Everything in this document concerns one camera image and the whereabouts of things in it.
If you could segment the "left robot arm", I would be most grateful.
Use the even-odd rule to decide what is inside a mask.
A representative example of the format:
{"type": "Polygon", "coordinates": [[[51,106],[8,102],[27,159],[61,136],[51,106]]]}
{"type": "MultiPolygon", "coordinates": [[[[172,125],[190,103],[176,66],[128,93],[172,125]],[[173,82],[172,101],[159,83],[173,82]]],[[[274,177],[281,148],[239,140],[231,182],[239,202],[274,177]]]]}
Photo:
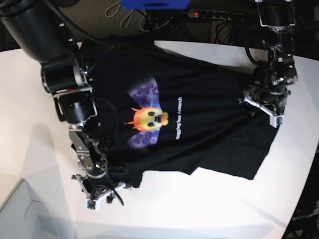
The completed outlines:
{"type": "Polygon", "coordinates": [[[268,51],[266,61],[255,60],[248,46],[245,52],[256,68],[244,90],[243,101],[269,116],[273,127],[284,120],[288,86],[298,80],[293,58],[293,30],[296,25],[291,0],[256,1],[260,26],[264,28],[263,46],[268,51]]]}

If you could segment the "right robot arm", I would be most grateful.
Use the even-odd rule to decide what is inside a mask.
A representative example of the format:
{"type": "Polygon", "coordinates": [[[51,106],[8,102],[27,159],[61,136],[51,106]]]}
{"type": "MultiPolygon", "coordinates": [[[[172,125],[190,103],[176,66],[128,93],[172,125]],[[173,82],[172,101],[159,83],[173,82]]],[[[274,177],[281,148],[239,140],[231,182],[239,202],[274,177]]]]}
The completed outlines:
{"type": "Polygon", "coordinates": [[[40,63],[42,85],[53,98],[59,120],[69,123],[72,148],[85,172],[72,179],[86,195],[86,208],[119,199],[126,184],[112,178],[116,169],[107,159],[118,126],[109,134],[99,133],[100,99],[93,94],[91,68],[69,30],[72,21],[52,0],[3,0],[0,19],[22,50],[40,63]]]}

